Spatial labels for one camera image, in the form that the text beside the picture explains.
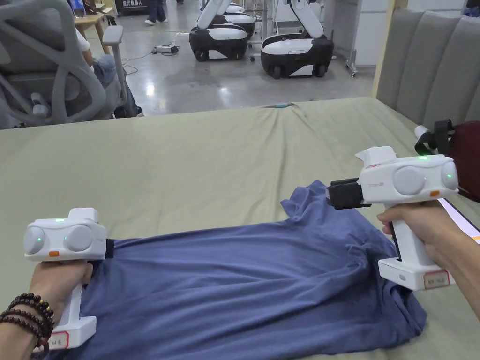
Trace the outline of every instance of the concrete floor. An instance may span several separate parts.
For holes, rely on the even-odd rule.
[[[259,45],[254,45],[245,58],[239,61],[197,62],[190,48],[188,32],[196,25],[199,15],[198,2],[185,0],[184,5],[177,5],[175,1],[167,0],[166,4],[167,24],[149,27],[144,23],[146,16],[126,16],[118,19],[118,24],[124,26],[123,44],[120,48],[122,57],[132,59],[126,63],[138,68],[138,72],[127,76],[127,82],[145,115],[371,94],[373,71],[361,72],[356,79],[352,79],[342,60],[334,60],[323,79],[280,80],[275,80],[265,73],[260,58],[250,62],[249,54],[258,53]],[[95,29],[89,29],[86,36],[92,44],[94,55],[100,55],[102,50]],[[150,54],[154,46],[170,41],[180,47],[178,55],[169,57]],[[133,71],[132,68],[125,69],[127,72]]]

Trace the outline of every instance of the white sticker label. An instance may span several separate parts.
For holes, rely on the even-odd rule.
[[[423,276],[426,289],[441,288],[450,285],[450,276],[446,270],[426,273]]]
[[[48,339],[48,345],[51,350],[66,349],[68,347],[69,335],[66,331],[60,333],[53,333],[50,339]]]

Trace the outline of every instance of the power strip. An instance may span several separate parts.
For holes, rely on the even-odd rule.
[[[160,45],[160,46],[155,46],[152,49],[152,54],[158,54],[158,53],[168,53],[168,54],[175,54],[179,51],[179,48],[176,47],[173,44],[168,44],[168,45]]]

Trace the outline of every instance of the blue t-shirt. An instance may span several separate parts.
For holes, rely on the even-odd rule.
[[[96,334],[68,359],[291,359],[401,345],[426,313],[379,276],[392,243],[319,181],[285,221],[118,240],[82,298]]]

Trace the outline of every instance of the water bottle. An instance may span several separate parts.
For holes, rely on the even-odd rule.
[[[71,0],[70,5],[72,6],[73,14],[75,17],[86,17],[85,7],[82,0]]]

